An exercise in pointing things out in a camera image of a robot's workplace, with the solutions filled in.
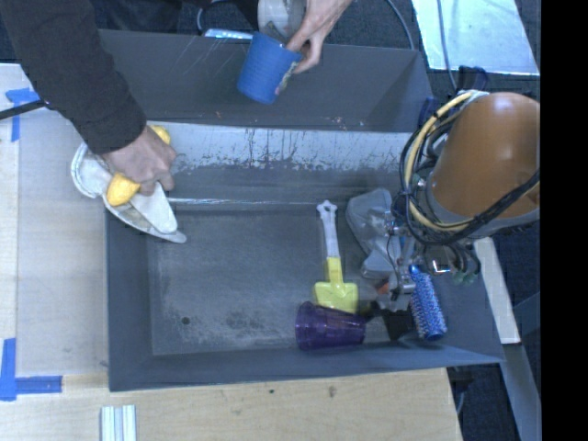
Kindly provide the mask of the person's left hand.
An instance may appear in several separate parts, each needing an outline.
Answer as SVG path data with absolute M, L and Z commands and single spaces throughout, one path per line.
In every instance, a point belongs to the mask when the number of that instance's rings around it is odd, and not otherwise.
M 295 74 L 303 74 L 320 62 L 326 37 L 353 1 L 306 0 L 306 11 L 300 27 L 287 43 L 290 51 L 302 55 L 294 70 Z

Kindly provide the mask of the person's right hand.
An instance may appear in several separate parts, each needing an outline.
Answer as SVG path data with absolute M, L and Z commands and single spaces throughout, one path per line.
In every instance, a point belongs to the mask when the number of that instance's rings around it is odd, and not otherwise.
M 139 184 L 140 192 L 145 196 L 150 196 L 157 185 L 164 191 L 171 191 L 175 187 L 171 168 L 176 151 L 150 126 L 146 126 L 129 145 L 104 153 L 102 157 L 115 173 Z

